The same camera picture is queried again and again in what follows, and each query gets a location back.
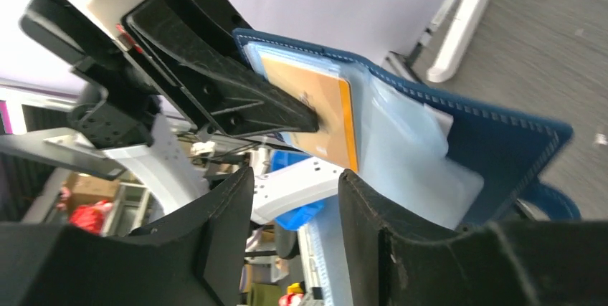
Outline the cardboard box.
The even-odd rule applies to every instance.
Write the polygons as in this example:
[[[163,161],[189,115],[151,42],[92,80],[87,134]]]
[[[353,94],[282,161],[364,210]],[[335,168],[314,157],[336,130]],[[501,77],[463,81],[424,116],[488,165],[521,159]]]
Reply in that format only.
[[[108,181],[84,173],[71,173],[63,182],[63,186],[69,191],[69,198],[65,202],[67,210],[73,211],[81,205],[113,201],[120,181]]]

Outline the red patterned bag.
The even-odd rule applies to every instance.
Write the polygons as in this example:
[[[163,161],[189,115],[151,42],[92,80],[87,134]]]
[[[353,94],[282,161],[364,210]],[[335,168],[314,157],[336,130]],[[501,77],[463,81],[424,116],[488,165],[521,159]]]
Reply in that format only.
[[[91,234],[101,235],[106,216],[112,208],[113,202],[106,200],[80,205],[70,214],[68,222]]]

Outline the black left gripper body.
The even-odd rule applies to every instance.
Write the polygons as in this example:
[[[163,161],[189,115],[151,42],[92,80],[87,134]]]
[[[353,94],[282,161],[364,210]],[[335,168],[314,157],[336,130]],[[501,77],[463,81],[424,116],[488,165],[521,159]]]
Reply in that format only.
[[[159,109],[164,97],[202,133],[221,133],[194,112],[177,86],[163,76],[127,28],[125,17],[146,0],[31,0],[20,24],[27,36],[66,62],[72,73],[97,83],[126,110],[137,105],[136,119]],[[240,57],[232,32],[246,22],[228,0],[171,0],[201,9],[219,28],[213,48],[249,68]]]

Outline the navy leather card holder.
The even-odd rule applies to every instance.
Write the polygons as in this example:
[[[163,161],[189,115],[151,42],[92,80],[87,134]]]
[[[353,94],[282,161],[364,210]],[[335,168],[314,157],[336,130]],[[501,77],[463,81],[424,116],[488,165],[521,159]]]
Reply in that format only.
[[[359,173],[379,193],[443,227],[504,217],[517,200],[550,219],[580,219],[576,204],[538,177],[568,143],[566,123],[434,89],[352,52],[236,29],[253,70],[265,57],[318,63],[351,86]]]

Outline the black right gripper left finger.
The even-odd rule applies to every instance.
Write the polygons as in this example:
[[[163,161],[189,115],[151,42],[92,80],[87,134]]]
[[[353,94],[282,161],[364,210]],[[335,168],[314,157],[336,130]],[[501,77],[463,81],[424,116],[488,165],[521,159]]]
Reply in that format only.
[[[125,237],[3,223],[1,303],[236,305],[254,182],[242,168]]]

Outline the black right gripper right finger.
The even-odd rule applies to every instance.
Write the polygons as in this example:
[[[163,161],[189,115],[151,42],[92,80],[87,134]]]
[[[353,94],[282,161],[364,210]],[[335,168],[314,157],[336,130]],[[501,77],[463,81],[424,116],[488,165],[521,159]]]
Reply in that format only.
[[[355,305],[605,305],[607,223],[423,219],[350,170],[338,203]]]

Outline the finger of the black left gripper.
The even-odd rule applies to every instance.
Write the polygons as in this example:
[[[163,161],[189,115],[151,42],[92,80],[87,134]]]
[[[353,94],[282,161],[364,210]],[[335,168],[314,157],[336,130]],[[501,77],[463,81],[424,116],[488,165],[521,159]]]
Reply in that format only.
[[[223,134],[315,133],[308,106],[213,48],[219,28],[197,6],[146,0],[125,24],[186,101]]]

